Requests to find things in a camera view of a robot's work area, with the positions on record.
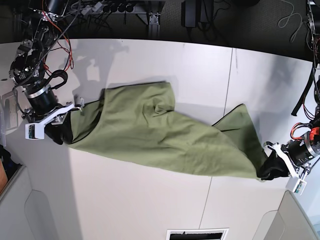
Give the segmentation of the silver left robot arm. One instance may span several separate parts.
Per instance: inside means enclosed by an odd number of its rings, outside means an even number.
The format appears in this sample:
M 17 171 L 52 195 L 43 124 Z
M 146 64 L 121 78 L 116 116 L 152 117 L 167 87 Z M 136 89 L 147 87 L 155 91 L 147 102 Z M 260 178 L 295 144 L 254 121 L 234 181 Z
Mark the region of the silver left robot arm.
M 316 70 L 320 69 L 320 2 L 307 0 L 306 14 L 306 44 L 313 52 L 313 61 L 307 84 L 291 115 L 296 117 L 298 110 L 302 108 L 309 122 L 294 124 L 290 131 L 290 141 L 286 144 L 270 141 L 264 143 L 271 154 L 257 171 L 261 180 L 271 181 L 280 177 L 303 179 L 314 168 L 310 161 L 320 157 L 320 79 L 316 78 Z M 311 86 L 314 86 L 316 103 L 314 113 L 305 105 Z

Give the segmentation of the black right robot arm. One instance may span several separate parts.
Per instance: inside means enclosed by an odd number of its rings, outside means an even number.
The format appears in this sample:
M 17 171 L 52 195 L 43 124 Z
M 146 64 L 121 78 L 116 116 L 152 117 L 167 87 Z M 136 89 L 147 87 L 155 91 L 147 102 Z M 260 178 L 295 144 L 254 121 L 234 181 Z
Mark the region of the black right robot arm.
M 68 81 L 68 69 L 73 68 L 73 51 L 67 34 L 67 25 L 61 28 L 59 20 L 68 8 L 67 0 L 30 0 L 25 9 L 26 26 L 23 38 L 17 48 L 9 69 L 14 83 L 12 94 L 18 100 L 18 88 L 25 94 L 30 107 L 19 108 L 21 117 L 27 120 L 25 138 L 43 140 L 46 136 L 56 144 L 71 144 L 73 133 L 71 112 L 82 108 L 80 104 L 59 103 L 54 91 Z M 47 57 L 59 41 L 66 40 L 68 47 L 66 65 L 51 71 L 46 64 Z

